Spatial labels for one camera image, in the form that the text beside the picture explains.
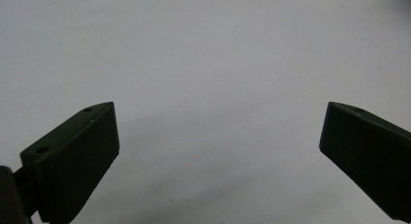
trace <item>white table surface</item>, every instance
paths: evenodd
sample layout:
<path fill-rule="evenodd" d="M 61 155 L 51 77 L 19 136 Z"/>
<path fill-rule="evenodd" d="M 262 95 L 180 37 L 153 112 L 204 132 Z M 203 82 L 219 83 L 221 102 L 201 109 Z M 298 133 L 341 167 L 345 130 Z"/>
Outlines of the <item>white table surface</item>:
<path fill-rule="evenodd" d="M 318 144 L 328 101 L 411 130 L 410 49 L 411 0 L 0 0 L 0 162 L 114 101 L 75 224 L 399 223 Z"/>

